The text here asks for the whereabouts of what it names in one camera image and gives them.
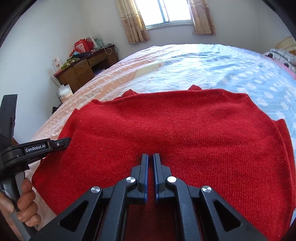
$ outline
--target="window frame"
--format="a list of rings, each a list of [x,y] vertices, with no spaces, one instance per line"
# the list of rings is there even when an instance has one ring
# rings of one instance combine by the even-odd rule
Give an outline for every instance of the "window frame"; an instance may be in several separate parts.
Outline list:
[[[165,27],[171,27],[171,26],[181,26],[181,25],[193,25],[193,19],[192,19],[192,14],[191,11],[189,11],[190,13],[190,20],[177,20],[177,21],[170,21],[170,17],[168,15],[168,11],[166,9],[165,6],[165,2],[163,1],[163,5],[164,8],[167,12],[167,16],[168,16],[168,21],[165,20],[165,15],[163,13],[163,8],[161,6],[160,0],[157,0],[158,2],[158,7],[160,9],[162,18],[163,18],[163,22],[162,23],[156,23],[156,24],[151,24],[151,25],[146,25],[147,30],[151,30],[151,29],[155,29],[155,28],[165,28]]]

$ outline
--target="black handle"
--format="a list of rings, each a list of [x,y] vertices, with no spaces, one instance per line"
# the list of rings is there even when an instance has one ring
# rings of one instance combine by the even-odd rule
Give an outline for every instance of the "black handle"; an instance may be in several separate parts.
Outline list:
[[[11,218],[13,219],[16,227],[21,233],[24,241],[29,241],[30,238],[37,232],[37,230],[34,227],[28,227],[25,223],[22,223],[17,218],[17,212],[19,211],[19,208],[17,207],[17,201],[20,198],[20,193],[17,187],[15,176],[7,177],[4,180],[2,180],[2,182],[0,183],[0,189],[7,197],[9,197],[9,199],[15,206],[16,211],[13,214],[11,214]]]
[[[116,183],[104,218],[98,241],[118,241],[124,234],[127,216],[126,194],[137,186],[137,179],[128,177]]]
[[[165,185],[174,190],[177,198],[177,214],[180,220],[178,236],[183,241],[201,241],[201,234],[187,184],[176,177],[168,177]]]

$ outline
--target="light blue bedspread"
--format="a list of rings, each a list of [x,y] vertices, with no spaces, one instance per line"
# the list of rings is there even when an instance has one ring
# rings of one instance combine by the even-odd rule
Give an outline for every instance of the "light blue bedspread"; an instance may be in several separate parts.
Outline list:
[[[222,45],[168,45],[148,50],[148,63],[112,94],[128,89],[138,93],[185,90],[192,84],[247,93],[271,119],[285,119],[296,156],[296,80],[287,68],[261,54]]]

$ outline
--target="cable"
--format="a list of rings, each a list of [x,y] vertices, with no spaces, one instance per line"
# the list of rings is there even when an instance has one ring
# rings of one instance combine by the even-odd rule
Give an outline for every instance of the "cable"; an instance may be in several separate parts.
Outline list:
[[[114,45],[114,48],[115,48],[115,51],[116,51],[116,54],[117,54],[117,61],[119,61],[119,58],[118,58],[118,48]]]
[[[103,47],[103,48],[104,48],[104,50],[105,50],[105,52],[106,52],[107,55],[111,55],[112,54],[112,52],[113,52],[112,49],[111,49],[111,53],[107,53],[106,49],[110,49],[110,48],[108,48],[108,47]]]

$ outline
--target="human hand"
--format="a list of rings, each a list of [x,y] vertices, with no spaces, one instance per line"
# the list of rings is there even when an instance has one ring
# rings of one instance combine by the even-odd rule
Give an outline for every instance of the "human hand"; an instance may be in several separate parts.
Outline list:
[[[32,190],[32,187],[33,185],[31,181],[25,178],[25,180],[22,183],[23,194],[17,201],[17,206],[20,209],[20,211],[17,214],[17,217],[21,222],[24,222],[29,227],[33,227],[41,223],[41,217],[39,214],[37,214],[38,206],[34,202],[34,199],[36,198],[36,194]],[[15,211],[15,208],[12,202],[8,199],[8,197],[5,196],[1,191],[0,191],[0,210],[4,218],[6,219],[8,225],[12,229],[12,231],[20,240],[22,240],[22,236],[20,232],[18,231],[12,218],[10,217],[10,214]]]

